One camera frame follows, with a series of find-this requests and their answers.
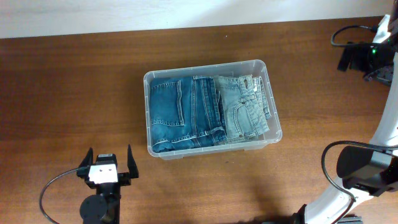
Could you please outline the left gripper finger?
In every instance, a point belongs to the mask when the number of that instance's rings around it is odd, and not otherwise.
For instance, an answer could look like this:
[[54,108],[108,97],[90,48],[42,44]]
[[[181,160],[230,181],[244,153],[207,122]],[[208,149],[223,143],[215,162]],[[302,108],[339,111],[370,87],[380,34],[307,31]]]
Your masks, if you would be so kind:
[[129,169],[130,179],[136,179],[139,177],[139,171],[132,155],[132,148],[130,144],[127,146],[127,168]]
[[78,170],[76,172],[76,175],[79,178],[86,178],[88,176],[88,173],[90,171],[90,167],[93,164],[93,148],[89,148],[85,158],[82,160],[80,165],[78,166]]

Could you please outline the dark blue jeans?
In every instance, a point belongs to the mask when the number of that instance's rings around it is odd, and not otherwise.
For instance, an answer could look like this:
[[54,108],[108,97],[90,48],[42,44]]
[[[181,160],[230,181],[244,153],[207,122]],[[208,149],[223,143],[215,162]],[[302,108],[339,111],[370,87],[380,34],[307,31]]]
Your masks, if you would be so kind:
[[150,134],[156,153],[211,147],[227,140],[214,78],[156,78],[150,83]]

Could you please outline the light blue jeans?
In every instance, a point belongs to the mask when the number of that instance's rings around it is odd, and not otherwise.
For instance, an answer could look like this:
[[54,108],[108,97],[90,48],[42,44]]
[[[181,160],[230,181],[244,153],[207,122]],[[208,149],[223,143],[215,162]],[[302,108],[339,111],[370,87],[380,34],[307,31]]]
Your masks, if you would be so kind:
[[261,77],[215,76],[215,87],[220,94],[226,140],[222,144],[257,141],[269,130],[271,118]]

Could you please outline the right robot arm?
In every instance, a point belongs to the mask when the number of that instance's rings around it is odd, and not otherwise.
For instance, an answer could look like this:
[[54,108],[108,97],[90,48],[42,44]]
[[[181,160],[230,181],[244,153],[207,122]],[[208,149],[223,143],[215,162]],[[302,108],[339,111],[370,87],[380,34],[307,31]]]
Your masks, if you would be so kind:
[[397,11],[385,15],[372,42],[347,42],[338,69],[364,72],[365,80],[390,87],[379,126],[370,143],[336,141],[323,150],[322,171],[330,186],[303,205],[289,223],[361,223],[347,214],[384,192],[397,191]]

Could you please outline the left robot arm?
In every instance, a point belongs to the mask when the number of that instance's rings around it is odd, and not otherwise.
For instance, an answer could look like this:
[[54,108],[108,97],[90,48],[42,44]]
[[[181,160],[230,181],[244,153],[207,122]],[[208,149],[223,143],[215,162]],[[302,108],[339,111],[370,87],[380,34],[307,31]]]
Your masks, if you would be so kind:
[[127,172],[118,172],[115,154],[93,155],[90,148],[78,166],[76,175],[85,184],[96,190],[80,205],[83,224],[119,224],[121,188],[131,185],[131,180],[139,177],[137,164],[131,146],[127,147]]

